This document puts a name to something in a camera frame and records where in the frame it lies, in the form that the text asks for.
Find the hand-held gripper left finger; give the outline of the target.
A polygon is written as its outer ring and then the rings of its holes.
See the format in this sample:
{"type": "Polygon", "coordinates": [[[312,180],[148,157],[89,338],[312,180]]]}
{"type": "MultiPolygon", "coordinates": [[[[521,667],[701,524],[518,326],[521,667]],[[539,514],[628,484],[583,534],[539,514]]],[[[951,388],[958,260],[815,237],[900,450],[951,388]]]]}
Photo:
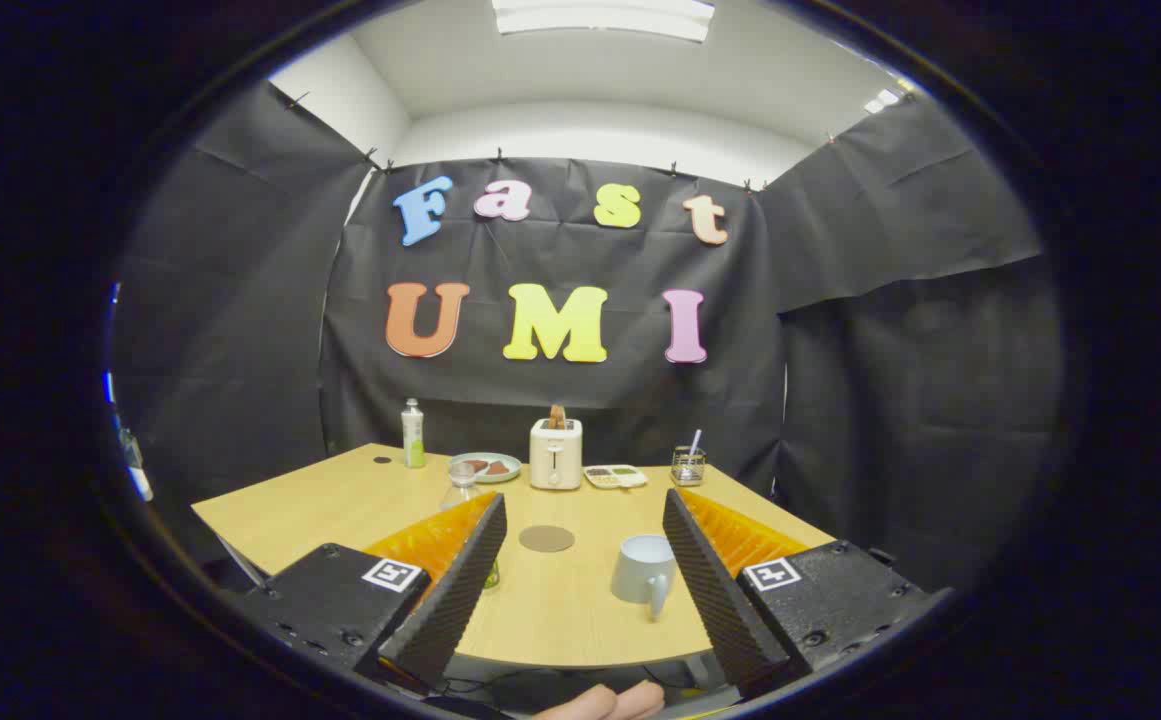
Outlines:
{"type": "Polygon", "coordinates": [[[506,533],[503,496],[478,495],[366,550],[320,543],[243,593],[240,611],[320,665],[423,694],[442,681],[506,533]]]}

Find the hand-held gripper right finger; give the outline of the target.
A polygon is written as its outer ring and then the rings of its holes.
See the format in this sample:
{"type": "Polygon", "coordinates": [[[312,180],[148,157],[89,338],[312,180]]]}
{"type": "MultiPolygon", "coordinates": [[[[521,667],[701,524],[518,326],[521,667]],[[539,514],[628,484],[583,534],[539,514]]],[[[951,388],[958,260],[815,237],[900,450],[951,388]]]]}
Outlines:
{"type": "Polygon", "coordinates": [[[859,658],[951,596],[844,539],[808,547],[684,488],[668,492],[663,530],[723,678],[745,698],[859,658]]]}

